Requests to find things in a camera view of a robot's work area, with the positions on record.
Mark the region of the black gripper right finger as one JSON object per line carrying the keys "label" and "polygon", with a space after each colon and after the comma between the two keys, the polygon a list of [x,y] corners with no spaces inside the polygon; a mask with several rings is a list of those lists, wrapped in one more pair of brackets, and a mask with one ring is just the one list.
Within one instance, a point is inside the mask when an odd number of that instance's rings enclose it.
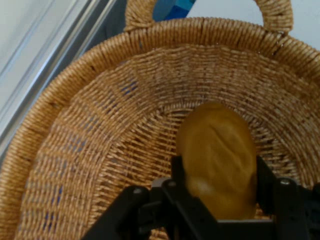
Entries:
{"label": "black gripper right finger", "polygon": [[288,177],[277,177],[256,157],[256,199],[266,215],[273,216],[277,240],[320,238],[320,184],[307,189]]}

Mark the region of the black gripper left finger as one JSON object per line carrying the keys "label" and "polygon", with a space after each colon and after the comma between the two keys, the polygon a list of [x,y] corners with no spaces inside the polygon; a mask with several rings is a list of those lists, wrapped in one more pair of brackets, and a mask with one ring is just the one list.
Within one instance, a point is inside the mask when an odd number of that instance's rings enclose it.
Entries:
{"label": "black gripper left finger", "polygon": [[171,240],[216,240],[218,223],[185,187],[181,156],[171,159],[171,177],[147,189],[131,185],[115,198],[84,240],[147,240],[163,228]]}

